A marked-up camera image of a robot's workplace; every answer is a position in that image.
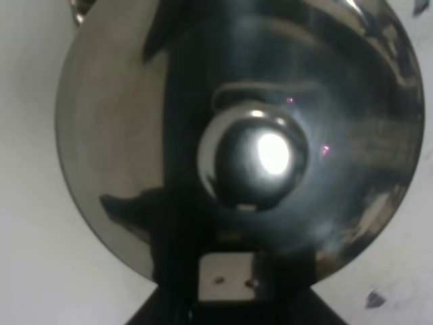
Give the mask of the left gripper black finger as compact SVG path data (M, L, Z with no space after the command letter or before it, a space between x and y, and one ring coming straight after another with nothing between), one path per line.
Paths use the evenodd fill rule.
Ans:
M129 324L343 324L312 290L312 269L283 271L262 252L208 252L159 284Z

